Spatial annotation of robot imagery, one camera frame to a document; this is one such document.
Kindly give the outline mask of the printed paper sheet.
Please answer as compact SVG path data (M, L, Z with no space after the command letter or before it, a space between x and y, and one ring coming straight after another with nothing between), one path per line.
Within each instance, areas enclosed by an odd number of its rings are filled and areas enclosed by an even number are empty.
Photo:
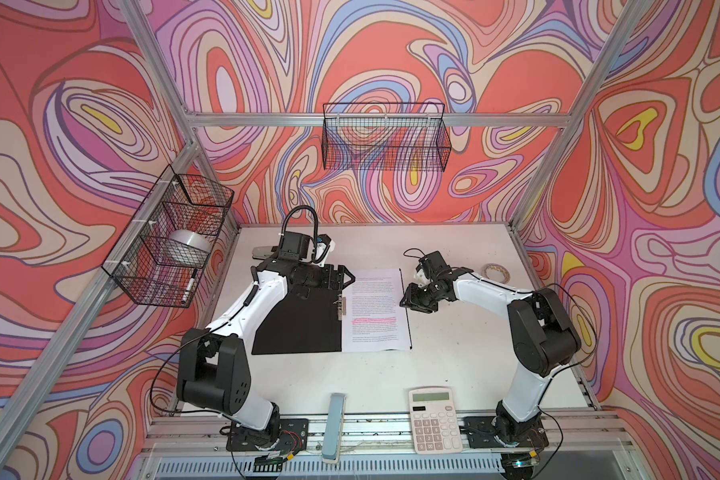
M342 292L341 351L370 353L412 348L400 269L366 269L354 273Z

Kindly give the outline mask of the blue folder black inside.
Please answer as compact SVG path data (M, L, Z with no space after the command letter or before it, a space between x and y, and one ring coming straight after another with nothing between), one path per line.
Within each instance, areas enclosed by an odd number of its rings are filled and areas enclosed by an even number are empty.
M342 292L314 289L308 297L287 294L256 331L252 353L342 352Z

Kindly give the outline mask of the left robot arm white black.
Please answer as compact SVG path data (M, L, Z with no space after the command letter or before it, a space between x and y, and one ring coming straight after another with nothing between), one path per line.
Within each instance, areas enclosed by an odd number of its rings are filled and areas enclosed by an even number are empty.
M251 284L227 311L182 338L176 397L248 429L271 432L279 428L279 409L253 391L249 366L258 328L288 294L303 301L323 291L338 296L356 276L343 265L283 260L263 261L250 272Z

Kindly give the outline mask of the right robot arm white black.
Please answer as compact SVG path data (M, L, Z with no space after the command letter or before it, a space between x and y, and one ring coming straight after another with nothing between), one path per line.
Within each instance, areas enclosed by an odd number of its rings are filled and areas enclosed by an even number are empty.
M525 440L541 417L541 401L553 377L568 368L582 341L553 290L522 291L481 277L465 267L417 267L400 306L425 314L442 302L466 302L508 323L518 362L508 393L492 420L495 440L514 447Z

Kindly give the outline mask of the grey black stapler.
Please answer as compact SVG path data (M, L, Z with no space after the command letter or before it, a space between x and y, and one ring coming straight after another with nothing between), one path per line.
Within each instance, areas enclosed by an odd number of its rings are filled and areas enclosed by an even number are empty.
M277 246L257 246L252 249L251 256L254 260L266 260L267 258L277 255L279 248Z

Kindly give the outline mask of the clear tape roll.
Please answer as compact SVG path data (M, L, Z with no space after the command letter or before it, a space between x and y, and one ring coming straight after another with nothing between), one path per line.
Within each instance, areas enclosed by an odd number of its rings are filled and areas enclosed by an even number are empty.
M481 267L481 274L492 282L508 284L511 279L509 270L498 263L487 263Z

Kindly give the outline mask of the marker pen in basket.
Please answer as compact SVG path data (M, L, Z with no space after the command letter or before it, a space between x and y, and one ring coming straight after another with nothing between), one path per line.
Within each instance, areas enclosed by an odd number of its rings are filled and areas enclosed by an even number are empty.
M181 305L186 306L192 301L194 292L195 292L196 283L197 283L197 278L195 275L192 275L189 278L186 286L183 289L182 297L180 299Z

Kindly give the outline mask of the grey tape roll in basket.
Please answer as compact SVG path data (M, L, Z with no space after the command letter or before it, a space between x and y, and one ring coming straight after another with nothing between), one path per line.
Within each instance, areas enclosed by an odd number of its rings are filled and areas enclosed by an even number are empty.
M212 249L211 242L204 235L187 229L173 231L169 239L205 253L209 253Z

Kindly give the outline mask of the pink white calculator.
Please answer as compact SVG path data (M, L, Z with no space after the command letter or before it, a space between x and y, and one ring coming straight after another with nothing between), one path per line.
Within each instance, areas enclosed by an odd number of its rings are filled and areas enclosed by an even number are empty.
M463 451L452 390L421 387L408 392L414 450L420 455L456 454Z

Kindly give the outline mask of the light blue eraser bar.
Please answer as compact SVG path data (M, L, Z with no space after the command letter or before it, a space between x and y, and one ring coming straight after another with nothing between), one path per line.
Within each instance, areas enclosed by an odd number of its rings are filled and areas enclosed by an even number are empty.
M326 464L337 464L340 459L346 395L332 393L326 417L321 457Z

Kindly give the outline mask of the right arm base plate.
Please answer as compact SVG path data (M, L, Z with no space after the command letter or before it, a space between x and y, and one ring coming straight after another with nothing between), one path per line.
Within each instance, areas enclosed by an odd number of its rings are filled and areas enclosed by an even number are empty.
M537 414L526 422L511 416L468 416L462 431L471 448L527 448L544 450L549 446L546 430Z

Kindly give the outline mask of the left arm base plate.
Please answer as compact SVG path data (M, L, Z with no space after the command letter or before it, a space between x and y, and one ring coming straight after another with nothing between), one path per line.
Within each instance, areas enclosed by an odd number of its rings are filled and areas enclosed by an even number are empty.
M309 420L307 418L281 419L279 425L265 430L254 430L237 422L223 426L219 434L226 438L230 452L298 453L307 446Z

